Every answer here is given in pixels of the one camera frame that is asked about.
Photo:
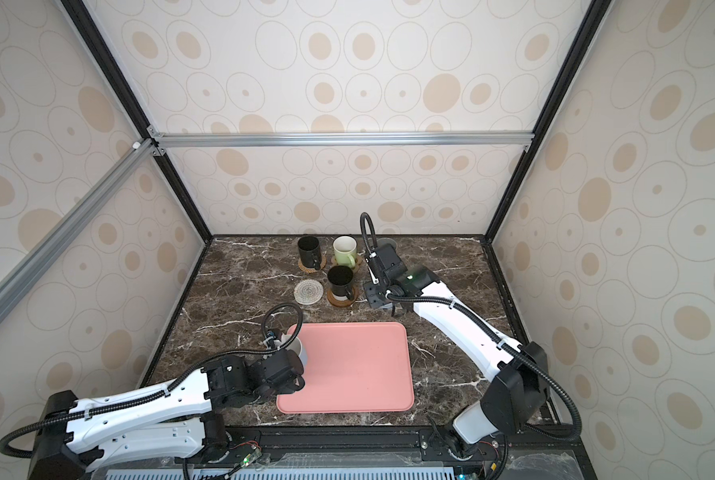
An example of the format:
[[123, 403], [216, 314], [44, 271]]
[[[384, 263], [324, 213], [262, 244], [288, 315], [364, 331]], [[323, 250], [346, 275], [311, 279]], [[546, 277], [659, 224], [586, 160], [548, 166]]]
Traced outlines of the small brown wooden coaster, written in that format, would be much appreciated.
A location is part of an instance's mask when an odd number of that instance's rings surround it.
[[346, 296], [337, 296], [332, 291], [328, 290], [326, 294], [327, 301], [334, 307], [345, 308], [351, 306], [355, 300]]

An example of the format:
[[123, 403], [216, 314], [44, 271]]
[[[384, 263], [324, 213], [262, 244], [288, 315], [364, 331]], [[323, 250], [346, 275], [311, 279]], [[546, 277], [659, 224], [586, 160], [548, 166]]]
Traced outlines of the black mug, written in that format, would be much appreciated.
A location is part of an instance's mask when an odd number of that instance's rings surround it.
[[354, 289], [354, 272], [348, 266], [333, 266], [327, 272], [329, 298], [335, 302], [353, 302], [357, 296]]
[[322, 254], [320, 242], [316, 236], [305, 235], [297, 241], [299, 259], [309, 268], [317, 268], [321, 262]]

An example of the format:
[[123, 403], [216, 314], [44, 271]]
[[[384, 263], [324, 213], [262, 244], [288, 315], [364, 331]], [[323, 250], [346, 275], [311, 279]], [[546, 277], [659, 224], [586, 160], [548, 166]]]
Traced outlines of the grey mug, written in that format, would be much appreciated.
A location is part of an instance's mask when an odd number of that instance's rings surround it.
[[391, 246], [393, 249], [397, 249], [397, 242], [391, 238], [379, 238], [377, 239], [377, 246]]

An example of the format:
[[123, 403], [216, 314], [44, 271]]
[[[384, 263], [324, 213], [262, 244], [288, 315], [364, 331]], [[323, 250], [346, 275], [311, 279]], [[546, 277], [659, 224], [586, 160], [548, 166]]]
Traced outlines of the woven rattan coaster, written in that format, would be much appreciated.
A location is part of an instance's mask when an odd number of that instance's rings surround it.
[[321, 259], [321, 262], [317, 265], [317, 268], [309, 268], [303, 264], [301, 259], [298, 260], [298, 268], [306, 274], [315, 274], [316, 272], [321, 272], [324, 270], [326, 264], [327, 260], [323, 258]]

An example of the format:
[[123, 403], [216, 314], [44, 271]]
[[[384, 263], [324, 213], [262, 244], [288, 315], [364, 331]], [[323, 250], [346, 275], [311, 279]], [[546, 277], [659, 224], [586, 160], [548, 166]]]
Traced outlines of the white grey round coaster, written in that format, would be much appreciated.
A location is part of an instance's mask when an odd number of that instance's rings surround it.
[[293, 290], [294, 300], [304, 306], [313, 305], [321, 300], [324, 293], [323, 285], [312, 279], [298, 282]]

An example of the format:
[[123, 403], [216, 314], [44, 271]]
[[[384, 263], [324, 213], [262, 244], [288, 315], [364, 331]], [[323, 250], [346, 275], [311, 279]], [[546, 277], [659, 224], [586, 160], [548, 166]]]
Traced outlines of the cork paw print coaster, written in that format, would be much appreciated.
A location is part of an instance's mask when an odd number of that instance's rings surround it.
[[331, 258], [330, 264], [333, 267], [336, 266], [342, 266], [342, 267], [347, 267], [349, 268], [353, 273], [356, 273], [361, 269], [361, 265], [363, 265], [363, 258], [361, 257], [351, 257], [349, 255], [344, 256], [344, 257], [337, 257], [336, 255]]

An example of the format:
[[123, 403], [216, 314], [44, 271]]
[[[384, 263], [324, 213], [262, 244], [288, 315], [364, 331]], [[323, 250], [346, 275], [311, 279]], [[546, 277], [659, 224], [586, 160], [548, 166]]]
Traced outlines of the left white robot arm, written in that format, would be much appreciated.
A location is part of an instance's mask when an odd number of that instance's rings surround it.
[[123, 394], [51, 396], [39, 421], [0, 440], [0, 454], [25, 458], [30, 479], [78, 479], [103, 467], [172, 456], [221, 462], [232, 448], [223, 411], [303, 390], [305, 359], [265, 351], [255, 362], [217, 354], [177, 378]]

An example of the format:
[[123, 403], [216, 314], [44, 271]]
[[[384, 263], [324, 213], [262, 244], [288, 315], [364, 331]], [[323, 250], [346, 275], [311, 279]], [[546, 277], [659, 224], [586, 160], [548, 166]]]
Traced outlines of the green mug white inside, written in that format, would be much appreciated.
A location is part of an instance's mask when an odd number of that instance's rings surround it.
[[354, 269], [359, 263], [357, 242], [351, 236], [339, 236], [332, 244], [334, 264]]

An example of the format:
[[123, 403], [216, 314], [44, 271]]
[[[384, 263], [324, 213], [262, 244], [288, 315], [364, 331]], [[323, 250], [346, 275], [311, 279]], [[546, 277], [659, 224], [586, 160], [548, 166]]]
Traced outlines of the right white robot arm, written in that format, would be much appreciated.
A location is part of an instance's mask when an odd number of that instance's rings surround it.
[[[469, 356], [489, 382], [481, 400], [465, 408], [449, 424], [437, 428], [437, 435], [453, 455], [467, 457], [475, 444], [497, 433], [511, 436], [532, 431], [558, 442], [581, 438], [583, 420], [579, 408], [549, 376], [547, 354], [539, 344], [521, 344], [501, 333], [441, 281], [433, 281], [413, 294], [397, 284], [383, 286], [371, 280], [363, 284], [363, 290], [371, 307], [399, 304], [433, 324]], [[529, 422], [549, 400], [551, 392], [565, 402], [571, 414], [571, 427], [565, 435]]]

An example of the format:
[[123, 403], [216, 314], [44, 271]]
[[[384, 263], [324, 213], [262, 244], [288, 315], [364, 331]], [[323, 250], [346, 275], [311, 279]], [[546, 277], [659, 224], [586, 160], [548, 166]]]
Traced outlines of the blue mug white inside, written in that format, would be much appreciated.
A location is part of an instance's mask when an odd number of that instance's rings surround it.
[[[279, 340], [274, 340], [273, 344], [275, 347], [280, 347], [282, 344], [285, 344], [285, 342], [287, 342], [288, 340], [291, 340], [291, 338], [292, 338], [291, 335], [284, 334], [283, 336], [281, 336], [281, 338], [279, 338]], [[287, 346], [286, 349], [291, 352], [294, 352], [298, 356], [302, 365], [306, 366], [308, 357], [307, 357], [306, 350], [305, 350], [300, 339], [296, 338], [295, 340], [293, 340], [293, 342], [291, 342], [291, 344], [289, 344], [289, 346]]]

